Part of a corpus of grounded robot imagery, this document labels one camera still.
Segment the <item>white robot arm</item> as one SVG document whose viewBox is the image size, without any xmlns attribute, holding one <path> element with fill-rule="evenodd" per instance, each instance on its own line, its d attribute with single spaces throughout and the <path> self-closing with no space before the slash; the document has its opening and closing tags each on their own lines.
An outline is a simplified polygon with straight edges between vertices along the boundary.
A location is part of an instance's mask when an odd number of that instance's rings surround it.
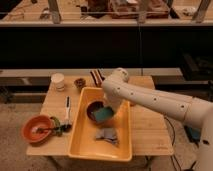
<svg viewBox="0 0 213 171">
<path fill-rule="evenodd" d="M 115 69 L 102 82 L 107 104 L 117 111 L 123 99 L 201 131 L 195 171 L 213 171 L 213 102 L 129 84 L 129 74 Z"/>
</svg>

